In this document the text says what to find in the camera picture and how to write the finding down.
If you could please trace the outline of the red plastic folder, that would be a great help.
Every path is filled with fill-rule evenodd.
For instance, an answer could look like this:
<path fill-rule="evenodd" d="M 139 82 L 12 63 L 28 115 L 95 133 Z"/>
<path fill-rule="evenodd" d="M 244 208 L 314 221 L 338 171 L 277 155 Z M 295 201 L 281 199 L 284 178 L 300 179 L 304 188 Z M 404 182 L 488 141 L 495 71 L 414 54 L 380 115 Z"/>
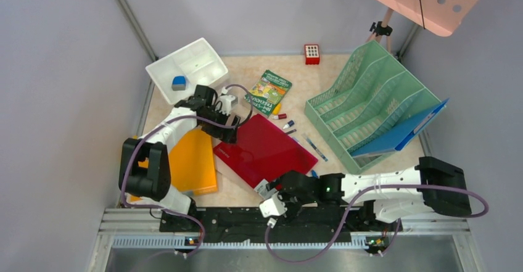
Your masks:
<path fill-rule="evenodd" d="M 318 159 L 261 115 L 237 130 L 236 143 L 219 143 L 215 155 L 251 188 L 274 181 L 289 171 L 307 174 Z"/>

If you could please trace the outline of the orange folder binder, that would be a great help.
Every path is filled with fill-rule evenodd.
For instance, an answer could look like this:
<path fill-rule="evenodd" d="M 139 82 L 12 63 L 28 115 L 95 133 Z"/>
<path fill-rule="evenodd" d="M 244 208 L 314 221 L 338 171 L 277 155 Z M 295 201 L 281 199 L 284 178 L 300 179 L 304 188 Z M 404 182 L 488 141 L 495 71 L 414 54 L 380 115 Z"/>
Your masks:
<path fill-rule="evenodd" d="M 170 150 L 159 140 L 149 139 L 131 164 L 127 202 L 159 202 L 172 189 L 188 196 L 218 191 L 212 139 L 200 129 L 185 134 Z"/>

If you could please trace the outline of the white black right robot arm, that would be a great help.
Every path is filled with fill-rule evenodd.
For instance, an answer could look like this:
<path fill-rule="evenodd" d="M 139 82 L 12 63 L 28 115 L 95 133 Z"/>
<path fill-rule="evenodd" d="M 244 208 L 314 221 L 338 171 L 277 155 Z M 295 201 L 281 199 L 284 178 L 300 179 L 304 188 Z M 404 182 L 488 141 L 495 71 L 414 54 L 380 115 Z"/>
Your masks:
<path fill-rule="evenodd" d="M 296 171 L 274 182 L 279 190 L 260 204 L 263 217 L 295 215 L 306 204 L 368 202 L 363 225 L 378 230 L 404 216 L 434 212 L 452 217 L 472 214 L 464 171 L 435 157 L 418 165 L 374 175 L 331 173 L 317 178 Z"/>

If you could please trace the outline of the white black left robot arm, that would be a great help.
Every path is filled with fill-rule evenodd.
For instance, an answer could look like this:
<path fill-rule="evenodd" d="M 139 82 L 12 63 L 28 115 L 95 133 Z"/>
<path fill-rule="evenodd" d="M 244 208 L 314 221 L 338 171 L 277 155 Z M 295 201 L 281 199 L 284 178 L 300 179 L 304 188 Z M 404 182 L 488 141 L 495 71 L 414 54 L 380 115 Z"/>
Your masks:
<path fill-rule="evenodd" d="M 121 201 L 127 207 L 126 195 L 142 200 L 139 207 L 161 209 L 174 214 L 174 222 L 183 231 L 195 228 L 198 215 L 191 210 L 193 199 L 171 183 L 169 153 L 185 134 L 199 128 L 207 135 L 234 144 L 237 132 L 245 122 L 233 115 L 237 97 L 229 93 L 233 85 L 220 92 L 197 85 L 194 94 L 178 101 L 168 116 L 154 129 L 123 143 L 118 187 Z"/>

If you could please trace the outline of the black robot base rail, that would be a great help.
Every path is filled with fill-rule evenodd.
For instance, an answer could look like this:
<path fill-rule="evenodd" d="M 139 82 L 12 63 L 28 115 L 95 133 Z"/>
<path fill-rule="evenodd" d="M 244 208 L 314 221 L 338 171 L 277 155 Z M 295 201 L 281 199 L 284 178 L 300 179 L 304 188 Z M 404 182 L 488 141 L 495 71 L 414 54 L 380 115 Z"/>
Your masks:
<path fill-rule="evenodd" d="M 289 227 L 292 231 L 299 228 L 320 229 L 324 228 L 334 232 L 345 212 L 344 207 L 327 205 L 322 207 L 304 207 L 303 211 L 293 220 L 283 216 L 277 217 L 277 226 Z M 159 230 L 161 232 L 197 232 L 203 225 L 206 233 L 221 232 L 232 228 L 265 228 L 268 221 L 262 217 L 258 208 L 247 207 L 206 207 L 198 208 L 194 217 L 198 223 L 180 216 L 162 213 Z M 368 232 L 368 231 L 394 231 L 397 222 L 383 223 L 371 218 L 365 218 L 358 210 L 350 210 L 345 218 L 342 231 Z"/>

